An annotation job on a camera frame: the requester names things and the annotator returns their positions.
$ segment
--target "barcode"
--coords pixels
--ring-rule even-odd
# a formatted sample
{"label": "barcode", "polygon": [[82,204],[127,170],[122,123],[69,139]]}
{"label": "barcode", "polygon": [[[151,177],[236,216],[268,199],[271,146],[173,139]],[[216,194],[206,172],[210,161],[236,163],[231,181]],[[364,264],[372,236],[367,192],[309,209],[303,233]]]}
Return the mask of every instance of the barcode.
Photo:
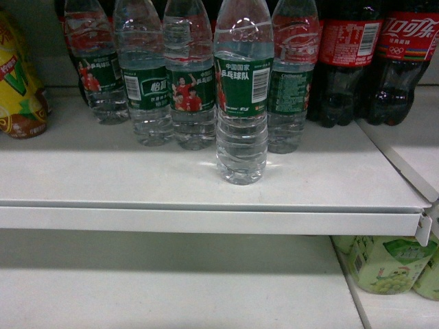
{"label": "barcode", "polygon": [[119,66],[119,61],[117,58],[111,61],[112,70],[115,73],[116,80],[122,78],[121,67]]}
{"label": "barcode", "polygon": [[253,72],[252,103],[267,99],[270,68]]}
{"label": "barcode", "polygon": [[132,99],[133,101],[141,101],[142,96],[140,94],[139,80],[137,77],[128,77],[127,75],[124,75],[123,78],[125,79],[125,87],[128,98]]}
{"label": "barcode", "polygon": [[361,261],[361,258],[359,256],[356,257],[355,262],[355,270],[357,273],[359,273],[359,270],[363,267],[363,262]]}
{"label": "barcode", "polygon": [[372,23],[364,26],[363,38],[361,38],[358,56],[368,56],[373,52],[375,39],[378,36],[379,25],[379,23]]}

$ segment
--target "plastic water bottle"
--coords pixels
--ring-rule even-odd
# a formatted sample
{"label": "plastic water bottle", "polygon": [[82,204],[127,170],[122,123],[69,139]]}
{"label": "plastic water bottle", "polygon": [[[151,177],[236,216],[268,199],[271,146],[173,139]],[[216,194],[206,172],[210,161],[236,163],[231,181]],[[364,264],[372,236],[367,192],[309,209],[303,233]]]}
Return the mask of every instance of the plastic water bottle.
{"label": "plastic water bottle", "polygon": [[224,0],[214,40],[217,167],[232,184],[261,179],[267,162],[267,94],[274,57],[265,0]]}
{"label": "plastic water bottle", "polygon": [[134,133],[140,144],[163,145],[174,131],[157,11],[150,0],[117,0],[113,25]]}
{"label": "plastic water bottle", "polygon": [[165,62],[174,136],[183,149],[215,140],[212,31],[201,0],[169,0],[163,17]]}
{"label": "plastic water bottle", "polygon": [[320,26],[314,0],[280,0],[274,10],[274,64],[268,96],[268,151],[287,154],[300,144]]}
{"label": "plastic water bottle", "polygon": [[130,116],[111,24],[97,0],[67,0],[65,29],[88,105],[104,125]]}

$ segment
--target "shelf bracket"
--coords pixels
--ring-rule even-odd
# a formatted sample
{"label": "shelf bracket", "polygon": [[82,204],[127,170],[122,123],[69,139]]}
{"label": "shelf bracket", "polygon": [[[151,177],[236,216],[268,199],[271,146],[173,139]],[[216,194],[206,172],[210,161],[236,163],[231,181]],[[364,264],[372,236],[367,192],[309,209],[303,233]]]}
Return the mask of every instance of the shelf bracket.
{"label": "shelf bracket", "polygon": [[423,247],[426,247],[428,245],[432,223],[433,219],[431,219],[429,215],[427,215],[426,213],[421,214],[419,224],[414,236]]}
{"label": "shelf bracket", "polygon": [[423,247],[428,244],[430,233],[439,239],[439,200],[434,202],[430,208],[425,209],[420,216],[415,237]]}
{"label": "shelf bracket", "polygon": [[433,206],[426,210],[426,213],[431,217],[432,220],[431,231],[439,239],[439,200],[434,202]]}

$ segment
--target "store shelf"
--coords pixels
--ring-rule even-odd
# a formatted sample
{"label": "store shelf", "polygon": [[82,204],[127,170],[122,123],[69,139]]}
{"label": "store shelf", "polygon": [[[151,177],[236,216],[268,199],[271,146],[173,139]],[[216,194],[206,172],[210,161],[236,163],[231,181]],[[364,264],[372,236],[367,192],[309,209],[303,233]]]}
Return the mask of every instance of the store shelf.
{"label": "store shelf", "polygon": [[0,230],[0,252],[1,328],[363,328],[327,236]]}
{"label": "store shelf", "polygon": [[307,122],[297,152],[268,154],[261,181],[234,186],[214,146],[147,148],[80,97],[53,103],[44,134],[0,136],[2,228],[414,235],[429,206],[355,123]]}
{"label": "store shelf", "polygon": [[439,87],[418,87],[413,108],[398,126],[360,127],[430,202],[439,199]]}
{"label": "store shelf", "polygon": [[398,295],[375,295],[360,289],[349,275],[346,255],[338,254],[346,281],[365,329],[437,328],[439,303],[413,290]]}

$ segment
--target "dark soda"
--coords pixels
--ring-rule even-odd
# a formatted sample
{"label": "dark soda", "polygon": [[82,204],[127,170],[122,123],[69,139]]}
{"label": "dark soda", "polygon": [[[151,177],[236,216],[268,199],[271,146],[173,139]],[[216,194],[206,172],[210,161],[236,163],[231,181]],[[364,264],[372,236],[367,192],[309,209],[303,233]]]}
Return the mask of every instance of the dark soda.
{"label": "dark soda", "polygon": [[333,127],[348,125],[355,117],[358,82],[372,62],[383,12],[382,0],[332,0],[325,5],[309,118]]}
{"label": "dark soda", "polygon": [[390,3],[385,24],[361,90],[362,112],[370,124],[398,125],[414,102],[414,90],[438,43],[439,0]]}

